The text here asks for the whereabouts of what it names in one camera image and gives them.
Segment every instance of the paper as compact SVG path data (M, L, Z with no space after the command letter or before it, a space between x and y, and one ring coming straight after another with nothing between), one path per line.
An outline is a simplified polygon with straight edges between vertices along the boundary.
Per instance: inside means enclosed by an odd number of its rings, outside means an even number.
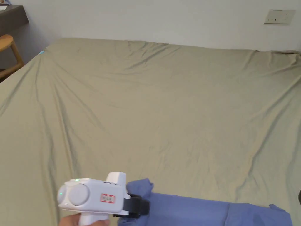
M7 8L7 5L0 5L0 11L6 10L6 8Z

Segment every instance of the wooden chair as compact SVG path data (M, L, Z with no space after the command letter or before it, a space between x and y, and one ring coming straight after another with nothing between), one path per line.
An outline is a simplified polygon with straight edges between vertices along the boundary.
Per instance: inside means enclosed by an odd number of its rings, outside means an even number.
M3 50L6 50L7 48L11 48L16 59L17 59L17 64L13 67L10 67L8 69L5 69L0 72L0 79L4 78L6 76L11 75L15 71L19 70L21 67L24 66L24 62L20 56L20 53L17 49L16 43L14 42L14 39L10 35L3 35L0 37L0 52Z

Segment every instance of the circular button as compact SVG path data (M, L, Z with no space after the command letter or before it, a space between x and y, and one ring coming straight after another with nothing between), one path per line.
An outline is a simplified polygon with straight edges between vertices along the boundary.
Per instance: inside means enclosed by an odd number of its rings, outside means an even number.
M77 184L71 188L68 198L73 205L79 206L88 200L89 195L90 192L86 185Z
M64 200L65 195L66 195L66 190L67 190L66 185L63 185L58 190L58 193L57 193L57 202L58 202L58 204L61 204L62 201Z

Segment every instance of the handheld device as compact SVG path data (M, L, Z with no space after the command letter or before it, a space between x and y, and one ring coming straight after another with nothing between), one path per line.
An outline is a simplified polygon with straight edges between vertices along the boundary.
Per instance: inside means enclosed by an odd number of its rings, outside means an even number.
M139 218L150 209L149 201L127 193L126 174L122 172L109 173L105 181L90 178L67 181L59 189L57 201L62 209L82 213L79 226L108 219L109 214Z

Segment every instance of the floor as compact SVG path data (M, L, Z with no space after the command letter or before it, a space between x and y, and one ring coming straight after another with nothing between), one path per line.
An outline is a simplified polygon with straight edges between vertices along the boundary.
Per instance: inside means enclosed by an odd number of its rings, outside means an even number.
M5 76L3 78L0 78L0 83L3 82L5 79L7 79L10 75Z

